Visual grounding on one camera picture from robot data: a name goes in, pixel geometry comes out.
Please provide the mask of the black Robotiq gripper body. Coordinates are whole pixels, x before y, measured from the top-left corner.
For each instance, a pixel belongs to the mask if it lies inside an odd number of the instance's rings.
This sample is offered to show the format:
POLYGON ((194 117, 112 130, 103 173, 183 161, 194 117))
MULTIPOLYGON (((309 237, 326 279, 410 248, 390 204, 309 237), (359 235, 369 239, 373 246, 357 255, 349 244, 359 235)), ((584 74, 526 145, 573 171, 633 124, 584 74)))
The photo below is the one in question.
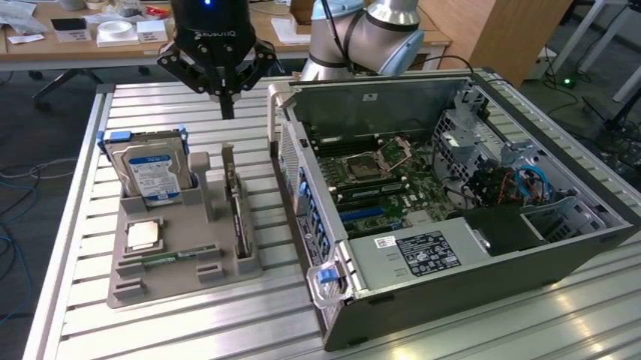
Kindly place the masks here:
POLYGON ((238 66, 257 37, 247 1, 182 0, 170 3, 174 43, 203 70, 211 94, 241 89, 238 66))

